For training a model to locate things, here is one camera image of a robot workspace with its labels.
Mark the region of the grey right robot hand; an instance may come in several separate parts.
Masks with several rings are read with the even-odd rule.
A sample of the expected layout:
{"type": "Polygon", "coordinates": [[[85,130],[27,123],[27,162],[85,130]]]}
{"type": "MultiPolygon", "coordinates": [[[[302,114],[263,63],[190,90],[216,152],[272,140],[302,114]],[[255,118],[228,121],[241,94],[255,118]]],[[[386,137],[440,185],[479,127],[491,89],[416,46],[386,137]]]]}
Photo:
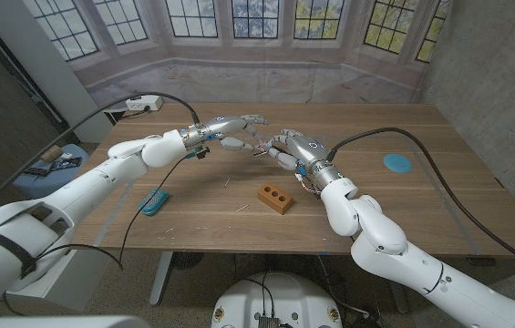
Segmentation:
{"type": "Polygon", "coordinates": [[[282,129],[266,146],[283,169],[310,174],[319,190],[343,177],[327,159],[329,151],[316,139],[297,130],[282,129]]]}

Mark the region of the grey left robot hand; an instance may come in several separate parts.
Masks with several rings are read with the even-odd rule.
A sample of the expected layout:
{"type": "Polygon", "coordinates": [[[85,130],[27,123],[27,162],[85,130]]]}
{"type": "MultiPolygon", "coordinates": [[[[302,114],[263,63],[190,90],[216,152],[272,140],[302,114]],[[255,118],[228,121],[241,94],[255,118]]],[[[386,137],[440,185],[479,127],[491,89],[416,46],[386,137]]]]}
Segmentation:
{"type": "Polygon", "coordinates": [[[221,146],[226,150],[254,152],[256,150],[255,146],[232,136],[232,134],[244,130],[261,146],[263,138],[252,126],[253,124],[268,125],[269,122],[260,115],[216,117],[206,123],[181,129],[179,134],[186,149],[196,149],[202,147],[207,141],[218,139],[221,146]]]}

